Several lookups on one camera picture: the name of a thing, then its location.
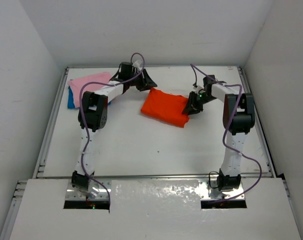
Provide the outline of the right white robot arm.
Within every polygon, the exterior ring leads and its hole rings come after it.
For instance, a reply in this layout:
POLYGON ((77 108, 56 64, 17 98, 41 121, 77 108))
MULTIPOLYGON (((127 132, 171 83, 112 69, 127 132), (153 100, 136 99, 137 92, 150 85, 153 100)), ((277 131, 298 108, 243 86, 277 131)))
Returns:
POLYGON ((254 97, 251 93, 243 93, 241 84, 227 84, 216 80, 213 75, 207 75, 203 78, 203 86, 196 82, 193 84, 193 90, 189 93, 182 113, 188 116, 198 114, 203 111, 205 104, 214 100, 223 103, 222 142, 225 147, 215 188, 219 191, 229 191, 237 189, 241 184, 244 143, 256 122, 254 97))

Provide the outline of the orange t shirt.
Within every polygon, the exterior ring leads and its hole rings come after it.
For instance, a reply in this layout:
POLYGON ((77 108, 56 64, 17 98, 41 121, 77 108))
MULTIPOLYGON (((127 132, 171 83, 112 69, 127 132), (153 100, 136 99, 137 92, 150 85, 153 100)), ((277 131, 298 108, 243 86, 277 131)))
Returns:
POLYGON ((142 105, 140 112, 150 118, 161 122, 184 128, 189 116, 183 113, 188 98, 182 95, 165 93, 152 88, 142 105))

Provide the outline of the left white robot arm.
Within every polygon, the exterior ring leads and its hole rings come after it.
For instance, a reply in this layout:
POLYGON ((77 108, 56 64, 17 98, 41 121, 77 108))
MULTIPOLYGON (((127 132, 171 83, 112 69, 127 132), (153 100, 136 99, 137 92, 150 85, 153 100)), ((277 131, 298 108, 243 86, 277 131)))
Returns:
POLYGON ((118 71, 107 83, 98 83, 99 90, 81 88, 81 105, 78 112, 78 122, 82 130, 81 144, 77 164, 72 173, 71 184, 80 192, 92 194, 99 187, 107 188, 94 179, 95 164, 91 156, 91 142, 98 137, 99 130, 105 127, 108 117, 108 103, 123 95, 130 87, 136 87, 140 92, 150 90, 157 84, 150 78, 145 68, 140 68, 137 62, 122 62, 118 71))

